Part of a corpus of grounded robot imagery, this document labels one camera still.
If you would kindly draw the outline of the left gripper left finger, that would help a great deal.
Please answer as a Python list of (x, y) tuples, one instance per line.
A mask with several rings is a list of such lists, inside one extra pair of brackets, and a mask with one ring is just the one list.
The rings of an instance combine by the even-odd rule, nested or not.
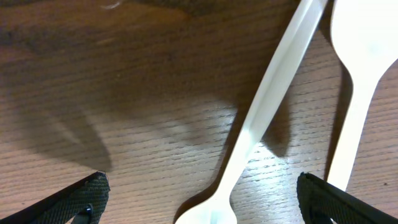
[(104, 172), (95, 172), (51, 196), (2, 218), (1, 223), (97, 224), (105, 211), (110, 186)]

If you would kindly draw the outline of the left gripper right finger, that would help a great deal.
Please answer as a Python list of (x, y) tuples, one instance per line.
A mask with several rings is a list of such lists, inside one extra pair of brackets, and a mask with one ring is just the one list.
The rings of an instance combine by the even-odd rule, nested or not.
[(305, 224), (397, 224), (397, 218), (310, 173), (299, 175), (297, 198)]

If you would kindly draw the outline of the white spoon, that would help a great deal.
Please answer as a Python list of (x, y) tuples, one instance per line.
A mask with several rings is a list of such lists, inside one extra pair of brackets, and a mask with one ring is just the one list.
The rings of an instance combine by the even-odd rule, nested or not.
[(212, 196), (181, 214), (176, 224), (230, 224), (234, 186), (261, 141), (308, 49), (327, 0), (301, 0), (261, 80), (221, 180)]
[(327, 181), (346, 190), (377, 84), (397, 60), (397, 0), (337, 0), (330, 35), (352, 95)]

